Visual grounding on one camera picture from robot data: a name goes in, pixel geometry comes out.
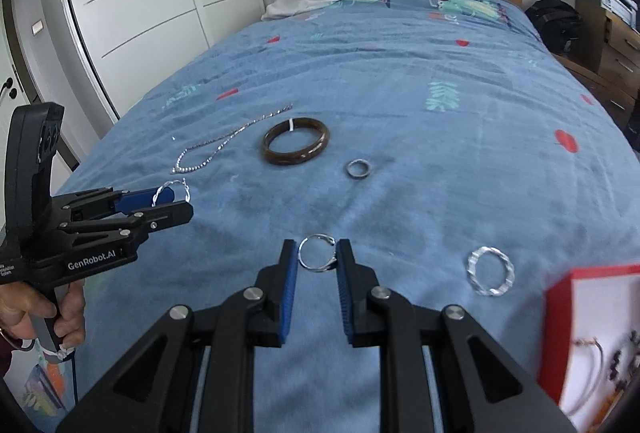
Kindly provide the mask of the person's left hand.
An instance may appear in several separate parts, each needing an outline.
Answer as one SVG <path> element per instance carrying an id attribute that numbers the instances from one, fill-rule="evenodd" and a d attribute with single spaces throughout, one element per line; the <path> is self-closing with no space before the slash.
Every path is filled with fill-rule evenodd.
<path id="1" fill-rule="evenodd" d="M 62 339 L 64 347 L 75 347 L 85 342 L 85 295 L 84 280 L 68 286 L 60 309 L 47 297 L 25 285 L 8 283 L 1 287 L 1 329 L 11 337 L 31 340 L 36 337 L 32 317 L 54 318 L 54 332 Z"/>

